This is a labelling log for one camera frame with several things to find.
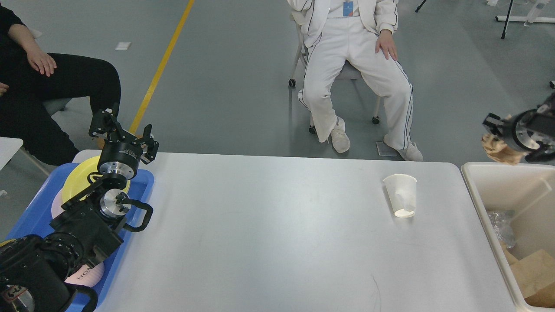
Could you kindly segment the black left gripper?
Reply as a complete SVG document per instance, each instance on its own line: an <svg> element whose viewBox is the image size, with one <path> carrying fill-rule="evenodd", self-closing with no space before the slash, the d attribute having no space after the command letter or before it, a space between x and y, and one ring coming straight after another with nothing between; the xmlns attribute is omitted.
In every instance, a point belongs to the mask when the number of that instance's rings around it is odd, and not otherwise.
<svg viewBox="0 0 555 312"><path fill-rule="evenodd" d="M144 164L155 160L159 142L151 133L152 124L148 124L144 128L142 136L137 139L140 148L126 143L131 139L131 134L124 130L117 121L116 108L118 108L117 105L93 114L88 134L107 142L104 144L99 158L98 172L101 174L115 173L131 180L137 175L140 160Z"/></svg>

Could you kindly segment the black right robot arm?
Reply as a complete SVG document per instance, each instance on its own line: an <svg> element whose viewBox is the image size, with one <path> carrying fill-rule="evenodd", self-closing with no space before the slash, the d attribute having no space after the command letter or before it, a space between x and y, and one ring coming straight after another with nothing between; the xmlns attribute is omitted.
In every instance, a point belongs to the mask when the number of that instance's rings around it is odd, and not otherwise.
<svg viewBox="0 0 555 312"><path fill-rule="evenodd" d="M481 144L487 156L499 163L517 165L543 163L555 157L555 95L530 110L501 118L488 114L484 119L487 133Z"/></svg>

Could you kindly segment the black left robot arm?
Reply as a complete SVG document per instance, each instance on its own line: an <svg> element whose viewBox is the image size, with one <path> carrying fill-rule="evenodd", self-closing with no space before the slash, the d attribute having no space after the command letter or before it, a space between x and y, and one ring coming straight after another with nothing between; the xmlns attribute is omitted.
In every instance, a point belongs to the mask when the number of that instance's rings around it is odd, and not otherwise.
<svg viewBox="0 0 555 312"><path fill-rule="evenodd" d="M1 310L3 312L65 312L77 294L93 312L98 294L89 286L68 283L83 265L94 268L124 243L119 231L144 231L153 208L124 191L140 163L155 160L159 143L151 124L141 137L124 130L111 109L93 115L89 134L103 138L96 168L86 172L87 186L61 205L50 221L53 233L29 234L1 244Z"/></svg>

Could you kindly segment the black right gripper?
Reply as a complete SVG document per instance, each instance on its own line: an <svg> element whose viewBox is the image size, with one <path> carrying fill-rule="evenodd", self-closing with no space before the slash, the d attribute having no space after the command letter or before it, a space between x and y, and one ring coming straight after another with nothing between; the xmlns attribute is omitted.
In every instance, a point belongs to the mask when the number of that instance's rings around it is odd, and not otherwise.
<svg viewBox="0 0 555 312"><path fill-rule="evenodd" d="M519 115L507 115L505 118L488 113L483 120L483 126L498 140L505 140L505 144L517 152L545 152L547 146L544 134L541 132L547 117L546 112L530 109Z"/></svg>

